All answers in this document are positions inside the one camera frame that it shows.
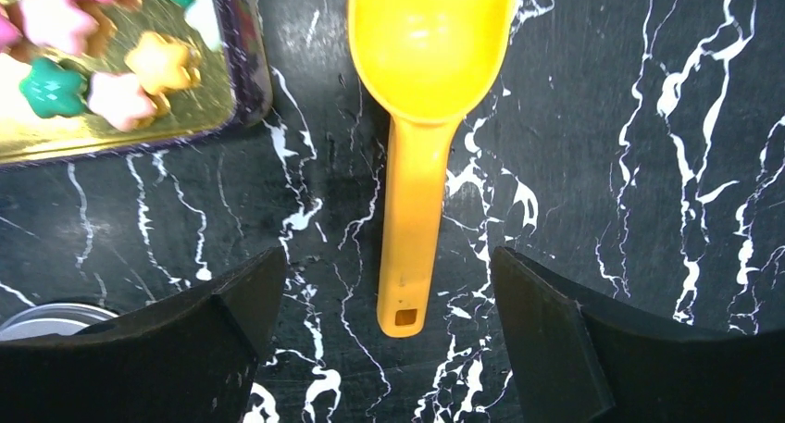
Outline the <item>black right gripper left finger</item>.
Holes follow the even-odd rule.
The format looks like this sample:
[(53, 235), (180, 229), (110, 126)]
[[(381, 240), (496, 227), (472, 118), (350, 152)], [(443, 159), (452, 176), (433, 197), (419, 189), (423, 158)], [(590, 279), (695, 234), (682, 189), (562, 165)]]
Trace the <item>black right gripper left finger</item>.
[(5, 422), (240, 422), (276, 326), (279, 247), (71, 336), (1, 345)]

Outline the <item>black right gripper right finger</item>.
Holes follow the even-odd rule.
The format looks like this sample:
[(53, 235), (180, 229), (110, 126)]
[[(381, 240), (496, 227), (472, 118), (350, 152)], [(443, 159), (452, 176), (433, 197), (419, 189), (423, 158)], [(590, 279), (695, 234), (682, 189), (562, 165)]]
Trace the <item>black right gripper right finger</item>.
[(784, 333), (681, 324), (508, 247), (492, 286), (527, 422), (780, 422)]

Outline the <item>yellow plastic scoop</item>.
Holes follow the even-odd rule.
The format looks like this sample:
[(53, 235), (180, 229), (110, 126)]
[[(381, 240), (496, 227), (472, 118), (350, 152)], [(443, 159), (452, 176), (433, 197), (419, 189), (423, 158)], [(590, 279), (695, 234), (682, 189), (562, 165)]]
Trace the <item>yellow plastic scoop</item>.
[(451, 142), (492, 87), (516, 0), (347, 0), (357, 74), (390, 114), (377, 320), (424, 327)]

